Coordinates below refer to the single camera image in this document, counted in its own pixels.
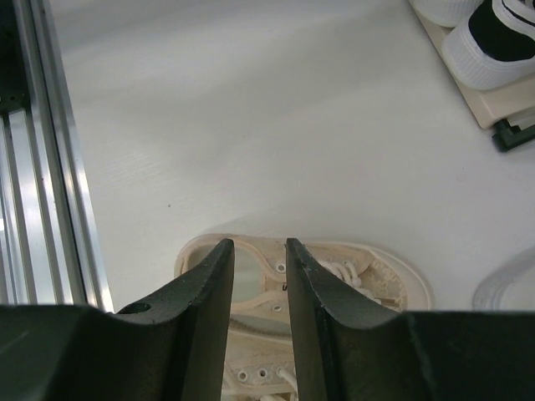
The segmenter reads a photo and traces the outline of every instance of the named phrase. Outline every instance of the black plastic part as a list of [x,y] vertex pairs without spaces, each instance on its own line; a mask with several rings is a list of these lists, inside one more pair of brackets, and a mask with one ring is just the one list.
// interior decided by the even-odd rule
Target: black plastic part
[[287,242],[299,399],[535,399],[535,314],[397,314]]
[[0,0],[0,114],[22,109],[28,89],[12,0]]
[[494,130],[496,133],[492,136],[492,141],[501,152],[508,152],[535,140],[535,125],[520,129],[518,125],[511,126],[509,121],[502,119],[494,124]]
[[0,307],[0,399],[219,401],[234,245],[119,314]]

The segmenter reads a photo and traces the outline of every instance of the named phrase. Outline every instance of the beige shoe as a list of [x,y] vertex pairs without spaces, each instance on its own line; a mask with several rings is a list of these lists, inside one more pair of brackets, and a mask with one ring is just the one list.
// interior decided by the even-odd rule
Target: beige shoe
[[[223,238],[236,250],[222,393],[234,401],[294,401],[297,381],[286,293],[285,240],[205,235],[179,254],[175,274],[196,266]],[[431,308],[431,293],[409,266],[379,249],[343,242],[303,243],[322,266],[395,311]]]

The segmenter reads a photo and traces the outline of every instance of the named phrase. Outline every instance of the shoe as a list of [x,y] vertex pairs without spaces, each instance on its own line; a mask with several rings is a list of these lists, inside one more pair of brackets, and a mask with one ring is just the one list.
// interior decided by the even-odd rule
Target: shoe
[[[180,252],[175,274],[193,268],[223,238],[234,240],[236,255],[222,399],[296,401],[285,241],[200,236]],[[431,308],[431,292],[420,276],[385,251],[343,242],[304,245],[340,280],[385,307],[398,312]]]
[[485,0],[442,43],[451,73],[477,90],[535,74],[533,0]]
[[454,28],[483,0],[414,0],[416,11],[442,27]]

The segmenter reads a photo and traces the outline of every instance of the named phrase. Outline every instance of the white table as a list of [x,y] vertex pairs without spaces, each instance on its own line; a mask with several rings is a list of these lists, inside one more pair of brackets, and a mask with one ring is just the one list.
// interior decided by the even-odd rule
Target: white table
[[203,232],[360,241],[436,307],[535,246],[535,147],[492,147],[408,4],[52,0],[115,307]]

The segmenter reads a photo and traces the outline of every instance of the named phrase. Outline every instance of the beige tray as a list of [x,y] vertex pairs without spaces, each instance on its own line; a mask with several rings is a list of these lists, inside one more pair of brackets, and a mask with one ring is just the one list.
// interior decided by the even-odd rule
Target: beige tray
[[[416,10],[415,12],[436,50],[442,55],[442,40],[451,30],[436,25],[422,17]],[[530,110],[535,111],[535,75],[499,89],[482,92],[469,89],[457,80],[456,82],[471,112],[484,129],[492,127],[501,119],[520,117]]]

